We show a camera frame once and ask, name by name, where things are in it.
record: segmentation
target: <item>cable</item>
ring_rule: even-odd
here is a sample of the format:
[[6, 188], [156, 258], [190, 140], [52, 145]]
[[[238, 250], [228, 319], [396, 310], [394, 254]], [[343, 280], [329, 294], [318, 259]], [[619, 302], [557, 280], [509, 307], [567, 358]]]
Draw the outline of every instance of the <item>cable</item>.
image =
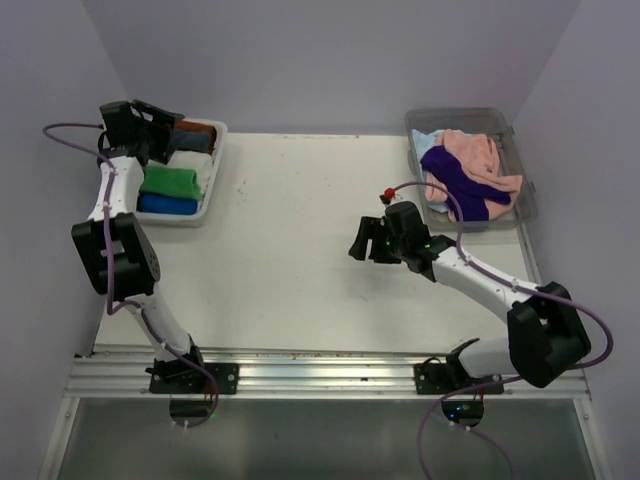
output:
[[[475, 263], [473, 260], [469, 259], [464, 251], [462, 250], [462, 233], [463, 233], [463, 223], [464, 223], [464, 218], [462, 215], [462, 207], [460, 207], [460, 203], [458, 203], [458, 200], [445, 188], [436, 185], [434, 183], [431, 182], [421, 182], [421, 181], [411, 181], [411, 182], [405, 182], [402, 183], [400, 185], [398, 185], [397, 187], [393, 188], [393, 189], [388, 189], [387, 191], [385, 191], [385, 196], [388, 197], [389, 194], [395, 195], [395, 192], [397, 192], [398, 190], [401, 190], [403, 188], [406, 187], [410, 187], [410, 186], [414, 186], [414, 185], [422, 185], [422, 186], [427, 186], [427, 187], [431, 187], [431, 188], [435, 188], [436, 190], [439, 190], [441, 192], [443, 192], [444, 194], [447, 195], [447, 197], [451, 200], [451, 202], [453, 203], [453, 205], [456, 208], [456, 211], [458, 213], [458, 234], [456, 236], [456, 249], [458, 251], [458, 255], [460, 256], [460, 258], [462, 260], [464, 260], [466, 263], [468, 263], [474, 270], [476, 270], [477, 272], [481, 273], [482, 275], [486, 276], [487, 278], [490, 278], [491, 280], [505, 286], [505, 287], [509, 287], [509, 288], [515, 288], [517, 291], [522, 292], [522, 293], [526, 293], [528, 295], [532, 295], [532, 296], [536, 296], [539, 298], [542, 298], [544, 300], [547, 301], [552, 301], [552, 302], [557, 302], [560, 303], [562, 305], [566, 305], [568, 307], [571, 308], [575, 308], [576, 310], [580, 310], [583, 313], [586, 313], [588, 316], [590, 316], [602, 329], [602, 331], [604, 332], [604, 335], [606, 337], [607, 340], [607, 344], [605, 346], [604, 351], [596, 358], [594, 358], [593, 360], [590, 360], [588, 362], [584, 362], [584, 363], [577, 363], [576, 365], [574, 365], [573, 367], [571, 367], [569, 370], [576, 370], [576, 369], [580, 369], [580, 368], [588, 368], [588, 367], [593, 367], [594, 365], [598, 365], [599, 363], [604, 362], [609, 355], [611, 355], [611, 352], [613, 351], [613, 345], [614, 345], [614, 340], [613, 340], [613, 334], [611, 333], [611, 330], [609, 329], [609, 327], [607, 326], [607, 324], [604, 322], [604, 320], [602, 320], [593, 310], [591, 310], [590, 308], [575, 302], [573, 300], [569, 300], [567, 298], [563, 298], [563, 297], [558, 297], [556, 295], [550, 295], [548, 293], [543, 293], [543, 292], [539, 292], [537, 290], [533, 290], [533, 289], [529, 289], [529, 288], [525, 288], [525, 287], [521, 287], [519, 285], [512, 285], [511, 281], [506, 280], [502, 277], [500, 277], [499, 275], [496, 275], [493, 272], [490, 272], [489, 270], [487, 270], [486, 268], [478, 265], [477, 263]], [[424, 455], [422, 452], [422, 434], [424, 432], [424, 428], [425, 425], [427, 423], [427, 420], [429, 419], [429, 416], [435, 411], [435, 409], [438, 407], [438, 405], [440, 405], [443, 401], [445, 401], [448, 398], [451, 398], [455, 395], [461, 395], [464, 393], [470, 393], [476, 390], [480, 390], [480, 389], [484, 389], [490, 386], [497, 386], [497, 385], [504, 385], [506, 383], [511, 383], [511, 382], [516, 382], [518, 380], [522, 380], [522, 377], [517, 376], [517, 377], [511, 377], [509, 379], [506, 380], [499, 380], [497, 382], [487, 382], [487, 383], [482, 383], [479, 385], [473, 385], [471, 387], [466, 387], [466, 388], [462, 388], [460, 390], [455, 390], [453, 392], [447, 393], [446, 395], [443, 395], [442, 397], [438, 398], [435, 403], [427, 410], [427, 412], [424, 414], [424, 416], [422, 417], [422, 420], [420, 421], [420, 426], [418, 427], [418, 438], [417, 438], [417, 447], [418, 447], [418, 458], [420, 460], [420, 466], [422, 467], [422, 472], [424, 473], [425, 477], [428, 479], [433, 479], [433, 476], [431, 475], [431, 472], [429, 471], [429, 468], [427, 467], [427, 464], [424, 460]], [[493, 446], [495, 446], [500, 453], [502, 453], [502, 455], [505, 457], [505, 459], [507, 460], [507, 463], [509, 464], [509, 470], [511, 471], [511, 478], [516, 478], [516, 470], [515, 470], [515, 465], [513, 464], [513, 460], [511, 459], [511, 457], [509, 456], [509, 454], [506, 452], [506, 450], [504, 450], [504, 448], [499, 445], [497, 442], [495, 442], [491, 437], [489, 437], [487, 434], [485, 434], [484, 432], [481, 432], [479, 430], [471, 430], [471, 432], [475, 433], [476, 435], [484, 438], [485, 440], [487, 440], [489, 443], [491, 443]]]
[[103, 221], [103, 233], [104, 233], [104, 242], [105, 242], [105, 246], [106, 246], [106, 250], [107, 250], [107, 314], [108, 315], [114, 315], [115, 313], [117, 313], [120, 309], [126, 307], [126, 306], [130, 306], [133, 307], [137, 310], [140, 310], [140, 316], [142, 317], [142, 321], [146, 327], [146, 329], [149, 331], [149, 333], [151, 334], [151, 336], [153, 337], [153, 339], [158, 342], [159, 345], [161, 345], [165, 350], [167, 350], [169, 353], [171, 353], [174, 357], [176, 357], [179, 361], [181, 361], [182, 363], [184, 363], [186, 366], [188, 366], [189, 368], [201, 373], [202, 375], [204, 375], [204, 377], [207, 379], [208, 385], [211, 387], [212, 389], [212, 405], [211, 408], [209, 409], [208, 414], [199, 419], [196, 420], [193, 423], [189, 423], [187, 420], [185, 420], [184, 423], [184, 427], [185, 428], [193, 428], [193, 427], [197, 427], [199, 425], [202, 425], [204, 423], [206, 423], [209, 418], [211, 418], [211, 416], [213, 415], [213, 413], [216, 410], [216, 407], [218, 406], [218, 385], [216, 383], [216, 379], [213, 377], [213, 375], [209, 372], [207, 372], [204, 368], [202, 368], [200, 365], [195, 364], [194, 362], [184, 358], [182, 355], [180, 355], [180, 352], [178, 352], [175, 348], [173, 348], [171, 345], [167, 344], [164, 339], [158, 334], [157, 330], [155, 329], [155, 327], [153, 326], [152, 322], [150, 321], [147, 313], [145, 312], [144, 308], [142, 307], [142, 305], [136, 301], [133, 300], [125, 300], [123, 302], [118, 303], [117, 305], [114, 305], [114, 290], [115, 290], [115, 285], [114, 285], [114, 258], [115, 258], [115, 252], [113, 249], [113, 241], [111, 239], [111, 226], [110, 226], [110, 222], [109, 222], [109, 210], [110, 210], [110, 205], [109, 205], [109, 198], [111, 197], [111, 190], [113, 189], [113, 183], [115, 181], [115, 166], [113, 165], [113, 162], [106, 157], [102, 152], [98, 152], [96, 150], [93, 150], [91, 148], [87, 148], [87, 147], [83, 147], [82, 145], [78, 145], [76, 143], [70, 142], [68, 140], [64, 140], [60, 137], [57, 137], [55, 135], [53, 135], [52, 133], [49, 132], [49, 130], [53, 130], [55, 128], [60, 128], [60, 127], [81, 127], [81, 128], [96, 128], [96, 129], [102, 129], [102, 125], [96, 125], [96, 124], [91, 124], [91, 123], [54, 123], [51, 125], [47, 125], [46, 127], [44, 127], [42, 129], [42, 133], [47, 136], [48, 138], [50, 138], [51, 140], [53, 140], [54, 142], [58, 142], [62, 145], [65, 145], [67, 147], [71, 147], [74, 148], [76, 150], [80, 150], [82, 152], [88, 153], [90, 155], [93, 155], [95, 157], [98, 157], [98, 159], [100, 159], [101, 161], [105, 162], [108, 166], [109, 166], [109, 178], [107, 180], [107, 186], [105, 187], [105, 192], [104, 192], [104, 198], [103, 198], [103, 202], [104, 202], [104, 207], [103, 207], [103, 215], [104, 215], [104, 221]]

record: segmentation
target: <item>light blue cloth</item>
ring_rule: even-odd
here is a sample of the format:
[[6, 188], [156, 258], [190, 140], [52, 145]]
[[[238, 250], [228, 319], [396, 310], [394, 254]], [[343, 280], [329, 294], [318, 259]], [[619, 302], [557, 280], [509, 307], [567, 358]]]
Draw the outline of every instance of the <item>light blue cloth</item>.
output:
[[[469, 135], [462, 130], [455, 131], [464, 133], [465, 135]], [[424, 157], [424, 154], [427, 153], [428, 150], [430, 150], [432, 147], [435, 147], [436, 140], [441, 133], [444, 133], [444, 130], [436, 130], [435, 132], [431, 132], [428, 134], [419, 132], [415, 129], [411, 130], [411, 136], [413, 137], [413, 145], [416, 149], [416, 157], [418, 157], [418, 162], [422, 160], [422, 157]], [[422, 170], [422, 167], [420, 167], [420, 175], [422, 177], [422, 181], [425, 182], [427, 180], [427, 171]], [[449, 207], [446, 203], [427, 202], [427, 207], [440, 213], [447, 213], [449, 211]]]

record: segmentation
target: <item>purple cloth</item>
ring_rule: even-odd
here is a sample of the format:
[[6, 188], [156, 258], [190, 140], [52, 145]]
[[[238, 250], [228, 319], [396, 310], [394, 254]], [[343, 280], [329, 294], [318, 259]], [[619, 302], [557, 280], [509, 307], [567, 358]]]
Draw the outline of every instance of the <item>purple cloth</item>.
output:
[[[438, 180], [447, 186], [447, 190], [456, 197], [465, 222], [486, 222], [489, 220], [489, 210], [485, 200], [509, 205], [511, 197], [506, 192], [496, 190], [489, 185], [474, 182], [462, 171], [462, 166], [456, 157], [451, 155], [444, 146], [432, 147], [427, 150], [420, 165], [429, 170]], [[447, 198], [447, 205], [458, 218], [458, 211], [453, 202]]]

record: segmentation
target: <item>gray wall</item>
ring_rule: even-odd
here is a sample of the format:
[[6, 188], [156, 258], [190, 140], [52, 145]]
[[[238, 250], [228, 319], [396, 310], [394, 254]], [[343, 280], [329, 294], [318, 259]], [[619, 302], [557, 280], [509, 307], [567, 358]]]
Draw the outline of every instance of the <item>gray wall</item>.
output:
[[[10, 4], [0, 16], [0, 476], [26, 480], [102, 304], [70, 237], [95, 202], [95, 160], [40, 129], [97, 122], [98, 106], [124, 89], [77, 0]], [[66, 134], [95, 141], [94, 132]]]
[[639, 18], [635, 0], [583, 0], [515, 122], [538, 190], [543, 276], [601, 313], [616, 339], [587, 376], [620, 479], [640, 472]]
[[401, 132], [419, 106], [512, 120], [579, 0], [83, 0], [127, 92], [233, 131]]

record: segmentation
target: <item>brown towel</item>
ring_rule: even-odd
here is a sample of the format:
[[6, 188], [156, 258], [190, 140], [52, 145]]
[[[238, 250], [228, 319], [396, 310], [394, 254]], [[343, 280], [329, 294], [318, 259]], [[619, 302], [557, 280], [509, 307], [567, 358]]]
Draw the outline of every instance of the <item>brown towel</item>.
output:
[[209, 153], [213, 153], [213, 147], [216, 144], [218, 133], [216, 132], [216, 129], [211, 125], [205, 125], [204, 123], [187, 122], [185, 120], [182, 120], [180, 122], [176, 122], [173, 128], [184, 130], [186, 132], [203, 132], [208, 134], [210, 138]]

